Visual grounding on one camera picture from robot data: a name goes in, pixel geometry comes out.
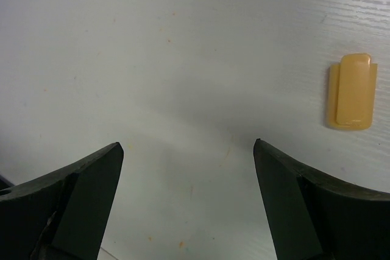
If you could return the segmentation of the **orange highlighter cap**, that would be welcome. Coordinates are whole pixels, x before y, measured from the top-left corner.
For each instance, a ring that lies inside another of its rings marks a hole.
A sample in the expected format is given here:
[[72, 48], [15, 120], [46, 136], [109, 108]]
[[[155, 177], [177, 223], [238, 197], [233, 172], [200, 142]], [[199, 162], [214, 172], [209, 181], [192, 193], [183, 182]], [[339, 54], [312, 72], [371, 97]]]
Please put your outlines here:
[[337, 130], [365, 130], [372, 125], [376, 63], [366, 53], [348, 54], [329, 67], [327, 125]]

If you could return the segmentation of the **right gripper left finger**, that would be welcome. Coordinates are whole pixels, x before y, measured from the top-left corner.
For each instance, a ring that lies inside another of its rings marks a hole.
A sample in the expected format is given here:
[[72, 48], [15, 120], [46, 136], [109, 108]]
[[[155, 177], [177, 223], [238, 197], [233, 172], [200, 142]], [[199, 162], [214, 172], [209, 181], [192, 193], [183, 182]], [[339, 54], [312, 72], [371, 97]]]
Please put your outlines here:
[[1, 259], [97, 259], [121, 174], [118, 142], [34, 180], [1, 178]]

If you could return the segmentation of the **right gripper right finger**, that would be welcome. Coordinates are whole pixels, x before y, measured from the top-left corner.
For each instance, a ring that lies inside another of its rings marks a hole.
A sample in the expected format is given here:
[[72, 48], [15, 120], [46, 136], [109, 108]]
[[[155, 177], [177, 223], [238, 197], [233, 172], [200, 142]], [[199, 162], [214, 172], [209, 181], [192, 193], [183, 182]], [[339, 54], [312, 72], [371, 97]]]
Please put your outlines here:
[[277, 259], [389, 259], [389, 194], [332, 177], [257, 139]]

